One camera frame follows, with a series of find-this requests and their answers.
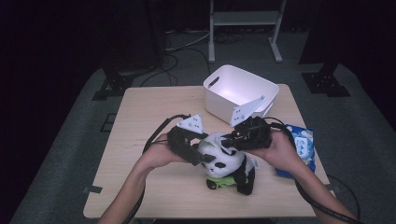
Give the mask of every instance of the white bin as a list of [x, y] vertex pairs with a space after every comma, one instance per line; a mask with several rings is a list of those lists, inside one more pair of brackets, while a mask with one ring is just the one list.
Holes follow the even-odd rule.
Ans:
[[279, 87], [232, 65], [223, 65], [204, 81], [205, 108], [227, 123], [231, 122], [233, 109], [260, 97], [265, 102], [251, 115], [264, 117], [279, 92]]

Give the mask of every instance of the wooden table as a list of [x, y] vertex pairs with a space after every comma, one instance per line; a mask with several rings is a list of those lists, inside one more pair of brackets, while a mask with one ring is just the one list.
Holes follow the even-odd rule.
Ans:
[[[230, 133], [233, 128], [205, 110], [205, 88], [131, 88], [125, 92], [84, 208], [85, 217], [100, 217], [119, 192], [123, 181], [142, 153], [148, 138], [167, 118], [176, 114], [200, 114], [206, 133]], [[266, 117], [305, 127], [300, 111], [287, 85], [279, 93]], [[176, 125], [175, 119], [163, 131]], [[316, 174], [329, 180], [316, 154]], [[150, 173], [146, 194], [137, 218], [232, 218], [232, 217], [313, 217], [311, 206], [297, 191], [294, 181], [276, 176], [275, 169], [258, 159], [253, 193], [240, 194], [235, 187], [208, 189], [202, 166], [171, 163]]]

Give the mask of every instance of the black metal stand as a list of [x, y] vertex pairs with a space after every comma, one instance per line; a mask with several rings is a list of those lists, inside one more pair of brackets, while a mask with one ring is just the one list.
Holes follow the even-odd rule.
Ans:
[[306, 85], [312, 93], [326, 93], [329, 97], [347, 97], [349, 92], [341, 86], [333, 73], [338, 62], [327, 62], [316, 73], [302, 73]]
[[114, 67], [104, 66], [103, 70], [106, 74], [101, 89], [92, 97], [93, 101], [104, 101], [109, 96], [123, 96], [126, 89], [132, 86], [134, 80], [132, 78], [123, 77]]

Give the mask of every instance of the stuffed panda toy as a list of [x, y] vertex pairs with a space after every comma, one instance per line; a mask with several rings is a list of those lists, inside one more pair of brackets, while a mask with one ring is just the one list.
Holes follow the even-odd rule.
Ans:
[[238, 192], [249, 195], [253, 191], [255, 169], [253, 162], [245, 152], [234, 147], [224, 147], [225, 133], [212, 133], [198, 145], [203, 155], [216, 157], [212, 162], [202, 162], [209, 175], [206, 184], [210, 189], [236, 185]]

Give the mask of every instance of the blue package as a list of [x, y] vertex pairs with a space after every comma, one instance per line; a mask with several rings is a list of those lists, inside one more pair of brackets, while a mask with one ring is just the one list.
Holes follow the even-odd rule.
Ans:
[[[314, 150], [314, 132], [312, 129], [301, 128], [287, 124], [286, 127], [291, 132], [296, 144], [297, 153], [304, 163], [315, 172], [315, 150]], [[293, 178], [293, 176], [286, 171], [276, 169], [276, 174], [279, 176]]]

